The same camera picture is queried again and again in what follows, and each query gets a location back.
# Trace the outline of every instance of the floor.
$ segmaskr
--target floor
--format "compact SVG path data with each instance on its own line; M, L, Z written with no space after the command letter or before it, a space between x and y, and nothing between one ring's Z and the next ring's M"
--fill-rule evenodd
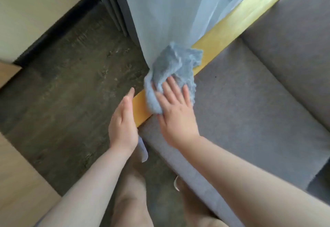
M141 49L98 3L0 90L0 131L63 196L109 146L110 117L148 72ZM148 208L155 226L185 226L175 174L149 150ZM109 226L110 201L101 226Z

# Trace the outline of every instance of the blue cleaning cloth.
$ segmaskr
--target blue cleaning cloth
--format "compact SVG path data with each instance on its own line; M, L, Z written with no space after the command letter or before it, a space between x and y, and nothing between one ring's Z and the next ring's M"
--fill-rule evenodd
M163 93L162 83L171 75L180 88L184 84L188 85L191 103L195 103L196 84L192 68L201 64L202 55L202 50L183 48L174 42L171 42L161 52L144 80L146 104L152 114L162 114L163 112L151 82L155 84L157 91Z

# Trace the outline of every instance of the leg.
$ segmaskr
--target leg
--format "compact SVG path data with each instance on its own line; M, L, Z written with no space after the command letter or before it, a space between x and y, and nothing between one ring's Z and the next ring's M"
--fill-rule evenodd
M133 154L118 185L112 227L153 227L146 206L146 182L136 169L135 159Z
M180 177L177 187L184 202L184 215L189 227L228 227L213 215Z

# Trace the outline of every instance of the wall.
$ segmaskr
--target wall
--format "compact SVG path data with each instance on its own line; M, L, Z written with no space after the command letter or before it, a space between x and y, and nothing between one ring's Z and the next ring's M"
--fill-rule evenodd
M79 0L0 0L0 60L13 62Z

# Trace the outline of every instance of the right hand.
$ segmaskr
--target right hand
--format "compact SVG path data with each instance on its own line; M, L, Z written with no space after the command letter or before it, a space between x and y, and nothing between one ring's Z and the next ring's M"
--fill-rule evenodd
M181 145L188 145L200 136L188 86L185 84L181 92L175 79L170 76L162 87L164 94L155 91L163 110L163 114L157 115L160 131L167 143L178 149Z

